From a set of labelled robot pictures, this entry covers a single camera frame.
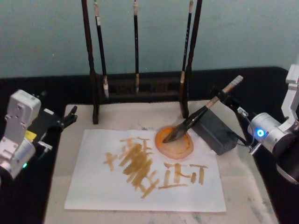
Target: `white table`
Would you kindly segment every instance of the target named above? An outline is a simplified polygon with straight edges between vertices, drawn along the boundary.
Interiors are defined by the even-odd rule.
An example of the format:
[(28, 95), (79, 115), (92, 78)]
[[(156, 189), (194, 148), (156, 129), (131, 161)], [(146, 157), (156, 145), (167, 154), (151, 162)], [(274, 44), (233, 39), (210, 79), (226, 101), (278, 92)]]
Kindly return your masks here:
[[(189, 102), (190, 113), (206, 101)], [(67, 114), (72, 105), (66, 107)], [(232, 111), (217, 103), (212, 111), (232, 130), (243, 136)], [(217, 156), (227, 212), (124, 212), (65, 210), (64, 202), (85, 129), (157, 130), (162, 126), (182, 122), (179, 104), (114, 104), (100, 106), (100, 124), (92, 123), (93, 107), (79, 105), (78, 120), (62, 133), (50, 197), (46, 224), (276, 224), (278, 223), (263, 180), (252, 156), (245, 147), (237, 147)]]

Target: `robotic arm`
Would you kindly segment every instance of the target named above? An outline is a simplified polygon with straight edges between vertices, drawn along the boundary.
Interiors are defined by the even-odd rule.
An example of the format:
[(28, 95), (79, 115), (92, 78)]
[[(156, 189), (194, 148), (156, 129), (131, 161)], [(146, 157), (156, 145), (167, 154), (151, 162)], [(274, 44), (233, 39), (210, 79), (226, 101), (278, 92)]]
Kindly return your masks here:
[(9, 100), (4, 136), (0, 141), (0, 187), (16, 178), (27, 162), (36, 154), (38, 147), (43, 153), (52, 146), (42, 142), (47, 131), (60, 132), (76, 122), (75, 106), (64, 119), (49, 109), (41, 109), (39, 98), (18, 90)]
[(275, 157), (278, 172), (294, 184), (299, 184), (299, 121), (296, 114), (299, 104), (298, 82), (299, 65), (293, 64), (286, 78), (288, 91), (281, 107), (286, 118), (283, 124), (267, 113), (256, 115), (247, 112), (233, 97), (220, 90), (214, 90), (214, 94), (223, 104), (251, 120), (247, 130), (258, 144), (250, 149), (250, 153), (253, 155), (260, 146), (264, 146)]

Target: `black cable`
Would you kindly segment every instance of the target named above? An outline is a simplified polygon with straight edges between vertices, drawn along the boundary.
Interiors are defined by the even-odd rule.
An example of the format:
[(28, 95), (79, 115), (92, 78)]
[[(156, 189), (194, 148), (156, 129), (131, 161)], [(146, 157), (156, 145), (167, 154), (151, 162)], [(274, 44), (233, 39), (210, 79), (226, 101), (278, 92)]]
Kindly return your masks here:
[(42, 158), (44, 158), (46, 154), (47, 152), (44, 151), (39, 157), (36, 157), (37, 161), (40, 161)]
[(229, 134), (233, 134), (235, 137), (237, 137), (242, 143), (243, 143), (243, 145), (242, 144), (239, 144), (239, 143), (237, 143), (237, 145), (239, 145), (239, 146), (244, 146), (244, 147), (250, 147), (250, 146), (252, 146), (253, 145), (253, 143), (254, 143), (254, 131), (253, 131), (253, 128), (252, 128), (252, 126), (251, 126), (251, 123), (250, 123), (250, 120), (247, 118), (247, 117), (245, 117), (245, 119), (246, 119), (246, 121), (248, 122), (248, 124), (249, 124), (249, 126), (250, 126), (250, 128), (251, 128), (251, 131), (252, 131), (252, 140), (251, 140), (251, 142), (249, 143), (249, 142), (247, 142), (244, 138), (242, 138), (240, 135), (238, 135), (237, 133), (235, 133), (235, 132), (228, 132)]

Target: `paint stain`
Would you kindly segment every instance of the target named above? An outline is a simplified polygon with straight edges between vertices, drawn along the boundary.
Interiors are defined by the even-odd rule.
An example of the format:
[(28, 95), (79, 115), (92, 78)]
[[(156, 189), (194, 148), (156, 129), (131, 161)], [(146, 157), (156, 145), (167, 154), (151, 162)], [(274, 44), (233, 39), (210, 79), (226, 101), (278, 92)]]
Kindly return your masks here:
[(199, 223), (199, 224), (204, 224), (204, 223), (202, 222), (201, 216), (197, 216), (197, 215), (192, 215), (192, 216), (193, 216), (193, 218), (196, 220), (197, 223)]
[(186, 219), (183, 219), (180, 215), (178, 217), (181, 220), (181, 222), (180, 222), (181, 224), (188, 224)]
[(191, 183), (195, 183), (195, 181), (196, 181), (196, 173), (192, 173)]
[(190, 164), (190, 167), (199, 167), (199, 183), (201, 185), (204, 184), (204, 177), (205, 177), (205, 168), (208, 168), (207, 166), (201, 166), (201, 165), (195, 165), (195, 164)]
[(112, 155), (111, 153), (106, 153), (106, 161), (103, 164), (108, 164), (110, 171), (114, 170), (113, 161), (117, 159), (117, 155)]
[(264, 200), (263, 205), (266, 207), (266, 210), (269, 214), (273, 214), (272, 205), (271, 205), (271, 202), (269, 200)]
[(251, 209), (252, 213), (255, 215), (255, 217), (257, 218), (257, 220), (259, 221), (259, 223), (263, 223), (263, 216), (260, 213), (260, 211), (252, 206), (250, 207), (250, 209)]
[[(159, 183), (159, 179), (153, 182), (152, 179), (148, 178), (148, 173), (153, 160), (148, 158), (148, 154), (142, 149), (141, 144), (134, 144), (119, 166), (123, 167), (129, 161), (131, 161), (131, 163), (123, 170), (123, 174), (129, 175), (127, 182), (131, 182), (135, 189), (140, 188), (143, 192), (141, 198), (145, 198)], [(147, 189), (141, 184), (144, 178), (147, 178), (151, 183), (150, 187)]]

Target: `table surface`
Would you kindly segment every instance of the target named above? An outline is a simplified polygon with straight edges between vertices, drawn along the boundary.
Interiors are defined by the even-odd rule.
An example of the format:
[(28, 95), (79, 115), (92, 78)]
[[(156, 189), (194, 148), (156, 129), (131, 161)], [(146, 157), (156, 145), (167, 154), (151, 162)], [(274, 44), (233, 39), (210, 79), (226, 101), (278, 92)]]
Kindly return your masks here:
[[(189, 102), (190, 113), (203, 106), (204, 103), (205, 101)], [(65, 113), (68, 113), (71, 108), (72, 105), (68, 105)], [(179, 104), (176, 102), (102, 105), (100, 125), (96, 126), (90, 119), (92, 111), (91, 105), (79, 105), (77, 122), (65, 129), (61, 135), (44, 223), (278, 223), (254, 159), (248, 153), (247, 148), (240, 146), (224, 155), (216, 156), (227, 212), (65, 210), (64, 203), (85, 129), (157, 130), (164, 125), (178, 124), (182, 121)], [(227, 126), (243, 136), (231, 110), (218, 102), (212, 111)]]
[[(177, 77), (179, 80), (180, 74), (181, 72), (177, 71), (160, 72), (154, 75), (155, 77)], [(213, 85), (224, 88), (228, 80), (242, 75), (244, 81), (236, 87), (233, 94), (238, 97), (242, 104), (245, 104), (254, 112), (267, 112), (279, 122), (283, 122), (281, 104), (287, 91), (287, 85), (285, 84), (287, 74), (287, 70), (277, 67), (193, 71), (190, 80), (189, 97), (190, 100), (209, 99), (211, 97), (209, 91)], [(142, 77), (151, 77), (151, 75), (142, 74)], [(110, 79), (114, 77), (122, 78), (123, 74), (112, 75)], [(34, 94), (47, 91), (48, 97), (44, 99), (43, 107), (51, 109), (61, 117), (68, 104), (90, 105), (93, 103), (92, 87), (88, 75), (0, 79), (0, 99), (2, 105), (0, 106), (0, 136), (3, 135), (5, 130), (3, 117), (6, 115), (9, 97), (18, 89)], [(177, 100), (176, 97), (147, 98), (143, 99), (142, 102)], [(136, 98), (130, 100), (121, 98), (116, 100), (110, 99), (106, 103), (133, 103), (136, 101)], [(32, 224), (42, 223), (44, 220), (59, 136), (60, 134), (58, 133), (48, 133), (45, 137), (45, 142), (53, 146), (53, 152), (45, 156), (42, 162), (31, 161), (29, 166), (18, 175), (10, 188), (0, 190), (0, 217), (4, 223)], [(298, 187), (290, 184), (277, 172), (276, 161), (265, 148), (257, 151), (254, 159), (280, 223), (298, 224)]]

